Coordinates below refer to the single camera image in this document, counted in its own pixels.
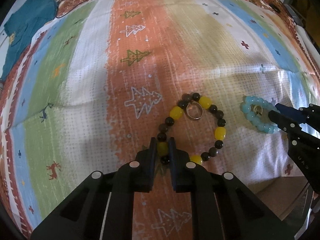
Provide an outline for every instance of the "yellow bead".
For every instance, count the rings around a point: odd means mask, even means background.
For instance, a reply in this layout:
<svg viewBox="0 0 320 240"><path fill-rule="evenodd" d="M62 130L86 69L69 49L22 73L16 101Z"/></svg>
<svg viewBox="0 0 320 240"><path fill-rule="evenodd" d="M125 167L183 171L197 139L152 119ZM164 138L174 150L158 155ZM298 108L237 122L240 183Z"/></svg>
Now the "yellow bead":
<svg viewBox="0 0 320 240"><path fill-rule="evenodd" d="M168 143L167 142L158 142L157 151L160 157L166 156L168 154Z"/></svg>
<svg viewBox="0 0 320 240"><path fill-rule="evenodd" d="M178 106L175 106L174 108L172 108L169 113L169 116L172 117L174 120L178 120L182 115L183 115L183 110Z"/></svg>
<svg viewBox="0 0 320 240"><path fill-rule="evenodd" d="M204 109L208 109L212 105L212 101L208 97L200 97L199 104L201 104Z"/></svg>
<svg viewBox="0 0 320 240"><path fill-rule="evenodd" d="M214 137L217 140L223 141L223 139L226 137L226 129L224 127L217 127L217 129L214 131Z"/></svg>
<svg viewBox="0 0 320 240"><path fill-rule="evenodd" d="M202 158L199 155L190 156L190 161L202 165Z"/></svg>

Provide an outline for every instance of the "blue stripe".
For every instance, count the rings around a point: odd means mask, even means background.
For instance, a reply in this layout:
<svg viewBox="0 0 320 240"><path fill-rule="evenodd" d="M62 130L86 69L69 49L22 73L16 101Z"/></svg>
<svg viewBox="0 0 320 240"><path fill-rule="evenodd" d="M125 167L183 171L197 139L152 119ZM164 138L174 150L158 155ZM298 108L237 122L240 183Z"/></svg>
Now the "blue stripe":
<svg viewBox="0 0 320 240"><path fill-rule="evenodd" d="M299 68L298 68L299 63L295 60L294 56L287 49L285 44L282 44L279 41L280 38L277 37L278 34L273 32L272 29L270 30L265 29L263 26L259 24L260 20L258 19L256 20L256 23L251 22L251 20L255 20L253 16L251 16L248 12L246 12L236 3L241 1L238 1L238 0L218 0L218 1L223 6L228 8L234 15L242 19L245 22L245 24L248 27L250 27L260 37L260 39L265 43L266 47L270 50L279 68L286 70L285 73L288 76L289 84L291 88L291 91L288 91L288 93L291 93L291 95L289 94L289 96L292 101L293 107L299 108L299 107L308 105L310 103L309 101L310 91L306 90L307 84L304 81L302 73L299 71Z"/></svg>
<svg viewBox="0 0 320 240"><path fill-rule="evenodd" d="M263 28L258 22L252 23L251 20L254 20L254 18L245 10L240 8L236 3L234 3L234 0L218 1L228 8L233 14L242 19L259 36L259 38L262 39L280 68L294 73L299 71L292 58L292 54L274 37L274 35L277 35L276 33L269 33L268 30Z"/></svg>
<svg viewBox="0 0 320 240"><path fill-rule="evenodd" d="M33 229L36 228L44 218L41 217L37 197L33 190L31 179L29 176L30 170L25 151L25 128L23 126L23 121L27 118L28 106L38 75L38 70L41 66L41 62L47 53L51 39L56 35L57 31L62 26L64 21L65 18L57 22L47 31L47 33L42 38L37 51L33 54L29 69L24 79L23 86L20 90L15 117L13 119L14 122L13 126L11 127L12 154L15 165L16 183L20 192L20 197L22 197L23 203L25 205L28 221ZM34 210L33 214L29 210L29 206L31 206Z"/></svg>

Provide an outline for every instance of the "gold ring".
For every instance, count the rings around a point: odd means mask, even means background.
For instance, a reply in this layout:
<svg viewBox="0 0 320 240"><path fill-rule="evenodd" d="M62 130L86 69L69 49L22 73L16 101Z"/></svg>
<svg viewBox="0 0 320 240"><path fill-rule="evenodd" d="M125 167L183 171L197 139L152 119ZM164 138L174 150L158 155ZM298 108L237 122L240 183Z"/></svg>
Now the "gold ring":
<svg viewBox="0 0 320 240"><path fill-rule="evenodd" d="M203 108L202 106L195 102L195 101L191 101L190 103L188 103L187 105L187 116L192 119L192 120L199 120L202 117L203 114Z"/></svg>

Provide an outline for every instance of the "black robotic claw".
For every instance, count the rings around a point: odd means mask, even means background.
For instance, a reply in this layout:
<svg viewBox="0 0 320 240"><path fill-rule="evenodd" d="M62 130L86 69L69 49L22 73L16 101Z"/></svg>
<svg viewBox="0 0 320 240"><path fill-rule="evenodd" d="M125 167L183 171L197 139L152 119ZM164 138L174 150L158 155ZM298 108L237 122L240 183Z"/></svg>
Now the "black robotic claw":
<svg viewBox="0 0 320 240"><path fill-rule="evenodd" d="M131 240L134 192L152 189L155 161L152 138L149 149L118 171L94 171L42 221L31 240Z"/></svg>
<svg viewBox="0 0 320 240"><path fill-rule="evenodd" d="M298 112L301 112L302 116L305 115L306 123L313 128L319 128L320 119L316 118L319 115L319 106L312 105L312 109L301 107ZM299 167L313 190L320 193L320 139L302 131L299 126L300 122L296 122L284 114L270 111L268 116L272 122L278 125L278 128L287 133L289 157Z"/></svg>
<svg viewBox="0 0 320 240"><path fill-rule="evenodd" d="M169 156L173 189L191 194L193 240L294 239L288 226L234 174L213 174L190 162L173 138Z"/></svg>

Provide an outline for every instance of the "light blue beaded bracelet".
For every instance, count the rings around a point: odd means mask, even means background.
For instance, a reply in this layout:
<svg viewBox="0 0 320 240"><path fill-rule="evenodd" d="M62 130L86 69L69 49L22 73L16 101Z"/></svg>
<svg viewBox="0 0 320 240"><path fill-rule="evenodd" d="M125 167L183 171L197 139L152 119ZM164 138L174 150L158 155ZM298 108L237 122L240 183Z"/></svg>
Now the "light blue beaded bracelet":
<svg viewBox="0 0 320 240"><path fill-rule="evenodd" d="M245 97L244 102L241 105L241 111L245 114L246 119L256 126L259 131L271 134L279 131L276 125L261 122L260 118L253 111L251 111L251 105L261 106L263 109L268 111L273 110L280 113L280 111L273 106L273 104L269 103L263 98L248 96Z"/></svg>

